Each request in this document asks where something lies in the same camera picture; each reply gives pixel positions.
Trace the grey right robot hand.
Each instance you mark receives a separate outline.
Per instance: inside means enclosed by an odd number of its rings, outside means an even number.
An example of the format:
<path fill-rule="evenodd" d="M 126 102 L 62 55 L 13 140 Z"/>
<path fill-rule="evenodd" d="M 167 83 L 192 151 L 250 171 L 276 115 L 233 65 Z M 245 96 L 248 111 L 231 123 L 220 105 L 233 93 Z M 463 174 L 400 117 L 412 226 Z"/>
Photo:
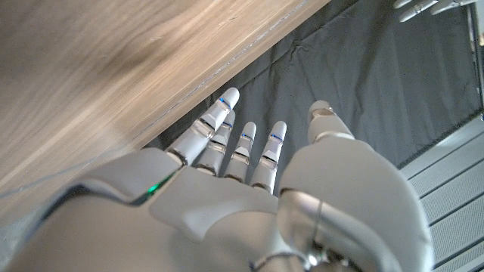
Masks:
<path fill-rule="evenodd" d="M 424 208 L 399 170 L 330 105 L 283 172 L 277 122 L 252 176 L 256 125 L 226 147 L 229 88 L 167 149 L 147 148 L 61 187 L 28 224 L 9 271 L 430 271 Z"/>

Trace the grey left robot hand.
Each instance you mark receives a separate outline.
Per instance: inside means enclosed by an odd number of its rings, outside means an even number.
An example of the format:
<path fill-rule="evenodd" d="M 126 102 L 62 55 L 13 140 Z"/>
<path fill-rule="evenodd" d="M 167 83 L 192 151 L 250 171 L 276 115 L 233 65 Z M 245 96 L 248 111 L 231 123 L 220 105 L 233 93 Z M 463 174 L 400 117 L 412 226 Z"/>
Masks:
<path fill-rule="evenodd" d="M 436 15 L 453 8 L 473 4 L 477 1 L 478 0 L 419 0 L 399 16 L 399 22 L 404 23 L 427 9 L 430 10 L 432 15 Z"/>

